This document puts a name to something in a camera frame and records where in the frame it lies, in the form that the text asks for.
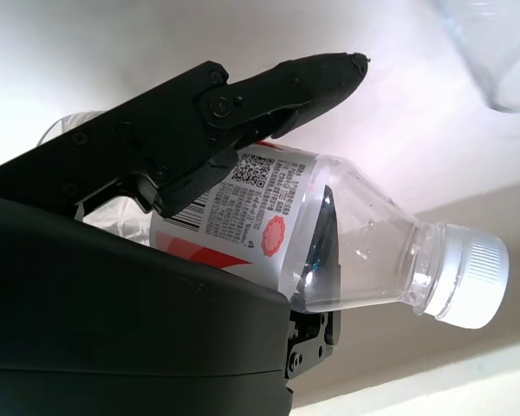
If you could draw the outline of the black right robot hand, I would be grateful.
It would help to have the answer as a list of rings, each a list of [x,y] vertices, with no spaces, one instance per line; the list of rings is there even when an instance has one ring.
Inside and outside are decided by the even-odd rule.
[[[118,197],[169,218],[237,153],[346,100],[360,53],[229,83],[205,62],[0,166],[0,415],[287,415],[337,312],[83,223]]]

